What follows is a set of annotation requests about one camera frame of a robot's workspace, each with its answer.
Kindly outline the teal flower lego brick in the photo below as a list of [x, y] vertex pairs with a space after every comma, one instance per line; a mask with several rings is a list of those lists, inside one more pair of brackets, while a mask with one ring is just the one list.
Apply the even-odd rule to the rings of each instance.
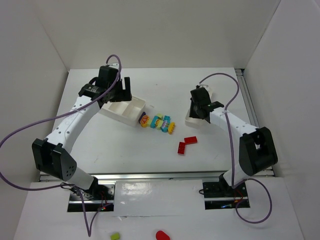
[[161, 128], [160, 128], [161, 131], [164, 132], [164, 133], [167, 133], [170, 124], [171, 124], [171, 117], [168, 116], [168, 115], [165, 115], [165, 116], [163, 117], [163, 123], [162, 123]]

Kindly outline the red lego brick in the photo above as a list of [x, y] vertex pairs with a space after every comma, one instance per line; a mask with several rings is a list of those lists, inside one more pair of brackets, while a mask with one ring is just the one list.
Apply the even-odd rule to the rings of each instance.
[[185, 142], [179, 142], [177, 154], [178, 155], [184, 155], [186, 151], [186, 143]]
[[190, 137], [185, 137], [184, 138], [184, 143], [186, 145], [191, 145], [191, 144], [196, 144], [198, 142], [196, 136], [190, 136]]

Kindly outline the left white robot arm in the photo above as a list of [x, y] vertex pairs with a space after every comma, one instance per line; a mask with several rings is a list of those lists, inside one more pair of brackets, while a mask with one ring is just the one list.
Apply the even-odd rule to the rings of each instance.
[[98, 76], [80, 89], [69, 115], [45, 139], [37, 138], [32, 143], [36, 168], [74, 185], [74, 189], [80, 189], [89, 199], [108, 193], [108, 188], [100, 185], [96, 177], [77, 166], [71, 151], [80, 133], [103, 105], [131, 99], [130, 78], [121, 78], [120, 65], [101, 66]]

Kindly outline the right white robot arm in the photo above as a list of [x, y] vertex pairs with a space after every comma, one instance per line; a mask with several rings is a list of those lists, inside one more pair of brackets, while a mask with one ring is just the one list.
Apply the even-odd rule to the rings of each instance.
[[272, 133], [267, 127], [251, 125], [225, 110], [222, 103], [212, 102], [203, 86], [196, 86], [190, 94], [189, 116], [219, 127], [237, 144], [233, 146], [231, 169], [221, 174], [217, 182], [205, 182], [200, 194], [206, 198], [230, 197], [234, 194], [232, 186], [242, 186], [245, 180], [278, 163]]

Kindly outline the white divided container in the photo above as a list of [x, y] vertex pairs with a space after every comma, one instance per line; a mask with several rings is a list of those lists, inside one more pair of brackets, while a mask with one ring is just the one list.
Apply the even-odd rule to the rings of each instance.
[[128, 126], [135, 127], [144, 112], [146, 103], [144, 99], [132, 96], [131, 101], [104, 104], [99, 113]]
[[[200, 84], [199, 86], [201, 88], [205, 88], [207, 90], [209, 97], [210, 97], [210, 100], [212, 100], [213, 99], [213, 89], [206, 84]], [[206, 123], [206, 121], [204, 119], [190, 117], [190, 108], [189, 108], [187, 111], [187, 114], [185, 116], [184, 123], [188, 127], [199, 129], [200, 127], [202, 127]]]

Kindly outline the right white divided container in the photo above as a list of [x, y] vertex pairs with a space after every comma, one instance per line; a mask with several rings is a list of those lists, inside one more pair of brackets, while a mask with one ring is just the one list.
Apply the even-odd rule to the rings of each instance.
[[[210, 100], [212, 100], [213, 99], [213, 89], [206, 84], [200, 84], [199, 86], [201, 88], [205, 88], [207, 90], [209, 97], [210, 97]], [[199, 129], [200, 127], [202, 127], [206, 123], [206, 121], [204, 119], [190, 117], [190, 108], [189, 108], [187, 111], [187, 114], [185, 116], [184, 123], [188, 127]]]

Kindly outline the purple lego piece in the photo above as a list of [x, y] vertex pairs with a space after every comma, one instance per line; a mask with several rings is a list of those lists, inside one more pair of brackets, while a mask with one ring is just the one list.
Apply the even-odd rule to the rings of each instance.
[[138, 122], [140, 124], [144, 124], [147, 121], [147, 118], [148, 118], [147, 114], [145, 112], [143, 112], [142, 115], [140, 116]]

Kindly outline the orange sun round lego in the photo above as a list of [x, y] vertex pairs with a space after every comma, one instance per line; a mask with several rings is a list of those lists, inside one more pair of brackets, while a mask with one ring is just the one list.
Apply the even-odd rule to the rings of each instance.
[[141, 120], [140, 120], [140, 125], [143, 127], [143, 128], [146, 128], [146, 127], [149, 127], [151, 124], [151, 119], [148, 115], [144, 115]]

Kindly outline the green lego on foreground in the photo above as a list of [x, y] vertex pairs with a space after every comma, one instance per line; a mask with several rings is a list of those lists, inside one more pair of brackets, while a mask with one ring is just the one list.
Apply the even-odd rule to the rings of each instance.
[[110, 236], [110, 239], [111, 240], [120, 240], [121, 236], [120, 236], [120, 233], [119, 232], [116, 232], [116, 233], [113, 233], [111, 236]]

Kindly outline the aluminium rail right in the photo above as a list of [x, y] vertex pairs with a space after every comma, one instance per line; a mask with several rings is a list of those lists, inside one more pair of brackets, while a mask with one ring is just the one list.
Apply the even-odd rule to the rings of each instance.
[[244, 70], [235, 70], [243, 100], [249, 115], [249, 121], [255, 126], [253, 133], [240, 138], [240, 165], [248, 171], [249, 176], [256, 175], [278, 162], [278, 156], [271, 131], [259, 126]]

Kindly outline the aluminium rail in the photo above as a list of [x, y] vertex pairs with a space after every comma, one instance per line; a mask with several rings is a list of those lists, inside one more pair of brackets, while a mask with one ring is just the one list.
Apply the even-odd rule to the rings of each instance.
[[271, 131], [259, 126], [244, 70], [235, 70], [243, 100], [249, 115], [249, 121], [255, 126], [253, 133], [240, 138], [240, 165], [248, 171], [249, 176], [256, 175], [278, 162], [278, 156]]
[[134, 173], [97, 173], [91, 174], [100, 183], [117, 181], [160, 181], [160, 180], [215, 180], [223, 171], [182, 171], [182, 172], [134, 172]]

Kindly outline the aluminium rail front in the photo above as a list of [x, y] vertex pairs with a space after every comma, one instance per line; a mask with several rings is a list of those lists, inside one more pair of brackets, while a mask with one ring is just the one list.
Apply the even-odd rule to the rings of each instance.
[[182, 172], [134, 172], [134, 173], [97, 173], [91, 174], [100, 183], [117, 181], [160, 181], [160, 180], [215, 180], [223, 171], [182, 171]]

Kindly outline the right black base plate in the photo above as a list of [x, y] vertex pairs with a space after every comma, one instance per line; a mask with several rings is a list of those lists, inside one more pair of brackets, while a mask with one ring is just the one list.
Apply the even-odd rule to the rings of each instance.
[[244, 183], [235, 189], [222, 190], [217, 182], [203, 182], [203, 188], [198, 191], [204, 197], [206, 210], [222, 210], [250, 208], [247, 187]]

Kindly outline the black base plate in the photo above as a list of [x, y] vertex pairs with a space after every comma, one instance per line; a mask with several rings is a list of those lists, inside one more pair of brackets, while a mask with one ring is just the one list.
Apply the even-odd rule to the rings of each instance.
[[206, 210], [222, 210], [250, 208], [247, 187], [244, 183], [235, 189], [222, 190], [217, 182], [203, 182], [203, 188], [198, 191], [204, 197]]
[[[96, 212], [101, 208], [102, 212], [113, 212], [114, 211], [114, 196], [116, 190], [116, 184], [114, 182], [107, 182], [104, 184], [105, 189], [101, 191], [97, 196], [90, 196], [83, 190], [82, 198], [84, 200], [84, 206], [86, 212]], [[73, 187], [70, 190], [68, 206], [68, 213], [82, 213], [82, 200], [78, 191]]]

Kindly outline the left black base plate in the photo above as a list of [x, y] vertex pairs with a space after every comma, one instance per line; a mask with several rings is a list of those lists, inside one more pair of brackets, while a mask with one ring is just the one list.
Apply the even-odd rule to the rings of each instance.
[[[116, 184], [114, 182], [107, 182], [104, 184], [105, 189], [101, 191], [97, 196], [90, 196], [83, 190], [82, 198], [84, 200], [84, 206], [86, 212], [96, 212], [101, 208], [102, 212], [113, 212], [114, 211], [114, 196], [116, 190]], [[82, 200], [78, 191], [73, 187], [70, 190], [68, 206], [68, 213], [82, 213]]]

